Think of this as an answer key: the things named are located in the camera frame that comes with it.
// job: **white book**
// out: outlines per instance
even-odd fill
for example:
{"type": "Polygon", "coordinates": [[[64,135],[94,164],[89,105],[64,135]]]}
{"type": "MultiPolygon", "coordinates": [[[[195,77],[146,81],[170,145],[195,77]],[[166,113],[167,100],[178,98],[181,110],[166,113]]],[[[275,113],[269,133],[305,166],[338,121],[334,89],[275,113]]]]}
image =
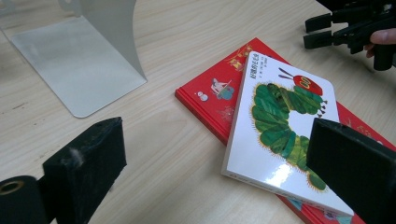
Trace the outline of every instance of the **white book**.
{"type": "Polygon", "coordinates": [[[353,216],[306,166],[314,118],[339,122],[332,84],[250,52],[222,174],[322,210],[353,216]]]}

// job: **board book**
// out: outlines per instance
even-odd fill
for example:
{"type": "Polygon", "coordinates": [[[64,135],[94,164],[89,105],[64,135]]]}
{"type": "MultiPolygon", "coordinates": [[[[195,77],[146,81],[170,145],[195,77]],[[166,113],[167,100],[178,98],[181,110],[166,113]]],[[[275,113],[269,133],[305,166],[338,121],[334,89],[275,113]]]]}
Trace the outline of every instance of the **board book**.
{"type": "Polygon", "coordinates": [[[221,173],[325,211],[353,216],[306,166],[314,118],[338,122],[332,84],[251,51],[221,173]]]}
{"type": "MultiPolygon", "coordinates": [[[[237,49],[223,60],[195,77],[175,92],[176,98],[186,106],[206,128],[212,132],[221,143],[227,145],[231,130],[233,112],[236,106],[236,98],[239,92],[239,85],[243,75],[244,64],[248,54],[256,50],[260,53],[286,61],[276,52],[262,43],[260,39],[254,38],[244,46],[237,49]],[[213,78],[220,80],[231,80],[233,96],[231,98],[221,98],[211,90],[213,78]]],[[[396,150],[389,141],[383,138],[375,130],[365,124],[361,119],[352,114],[341,104],[337,103],[340,122],[382,142],[385,146],[396,150]]],[[[283,196],[278,198],[290,208],[304,223],[324,223],[324,224],[361,224],[364,223],[357,215],[353,217],[336,216],[335,214],[323,212],[316,207],[293,200],[283,196]]]]}

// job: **book cover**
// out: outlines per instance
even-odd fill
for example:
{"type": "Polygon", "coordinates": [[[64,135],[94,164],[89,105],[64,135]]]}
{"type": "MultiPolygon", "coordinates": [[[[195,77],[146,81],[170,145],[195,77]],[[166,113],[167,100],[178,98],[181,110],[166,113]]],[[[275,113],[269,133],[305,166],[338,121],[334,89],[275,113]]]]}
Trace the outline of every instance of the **book cover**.
{"type": "MultiPolygon", "coordinates": [[[[198,120],[200,120],[208,130],[210,130],[224,145],[228,142],[229,133],[231,130],[233,112],[236,106],[236,98],[229,101],[224,101],[224,105],[221,108],[226,108],[224,110],[216,109],[208,110],[208,105],[205,104],[206,101],[202,101],[198,97],[198,92],[200,87],[205,86],[207,88],[207,81],[215,77],[215,75],[221,74],[223,77],[234,77],[235,94],[239,92],[239,84],[241,77],[243,75],[243,68],[246,62],[246,57],[248,53],[252,50],[256,50],[260,53],[269,55],[281,62],[286,63],[286,61],[281,58],[272,49],[266,46],[258,38],[246,43],[240,49],[236,50],[220,62],[216,63],[201,75],[192,79],[182,87],[178,88],[175,92],[176,98],[186,106],[191,113],[193,113],[198,120]]],[[[396,147],[382,137],[379,133],[369,127],[361,119],[356,117],[348,109],[346,109],[341,104],[337,103],[338,114],[340,122],[352,127],[353,129],[366,134],[374,138],[375,140],[384,144],[384,146],[396,150],[396,147]]],[[[304,223],[307,224],[362,224],[364,223],[356,214],[353,217],[350,216],[337,216],[329,212],[323,212],[322,210],[310,206],[306,203],[302,203],[298,200],[289,199],[280,195],[278,198],[291,209],[304,223]]]]}
{"type": "Polygon", "coordinates": [[[339,121],[332,84],[256,51],[246,66],[222,174],[353,216],[306,166],[314,118],[339,121]]]}

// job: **wooden table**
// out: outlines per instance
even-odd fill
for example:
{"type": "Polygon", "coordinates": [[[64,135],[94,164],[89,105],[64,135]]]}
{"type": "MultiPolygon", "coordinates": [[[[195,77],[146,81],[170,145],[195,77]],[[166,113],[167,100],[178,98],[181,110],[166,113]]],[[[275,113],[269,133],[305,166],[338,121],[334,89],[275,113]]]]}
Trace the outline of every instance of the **wooden table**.
{"type": "Polygon", "coordinates": [[[121,116],[128,165],[91,223],[302,223],[274,194],[220,174],[225,146],[175,89],[253,37],[291,64],[330,80],[337,100],[396,144],[396,71],[372,69],[346,46],[304,49],[313,0],[139,0],[137,51],[148,83],[86,119],[74,118],[8,42],[72,17],[57,1],[15,0],[0,18],[0,180],[43,175],[41,164],[93,123],[121,116]]]}

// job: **green caterpillar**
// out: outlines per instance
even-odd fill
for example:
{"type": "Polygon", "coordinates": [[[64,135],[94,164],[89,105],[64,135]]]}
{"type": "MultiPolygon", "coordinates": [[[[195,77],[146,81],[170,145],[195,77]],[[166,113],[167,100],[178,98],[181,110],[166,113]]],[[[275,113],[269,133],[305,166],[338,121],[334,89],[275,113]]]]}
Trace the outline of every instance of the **green caterpillar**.
{"type": "Polygon", "coordinates": [[[309,139],[299,136],[289,126],[289,113],[292,110],[300,114],[321,117],[327,104],[322,98],[301,87],[294,86],[294,91],[286,90],[275,84],[261,84],[256,87],[254,106],[251,115],[256,129],[261,133],[260,142],[271,151],[298,167],[307,174],[310,185],[318,190],[325,190],[326,184],[306,166],[306,151],[309,139]]]}

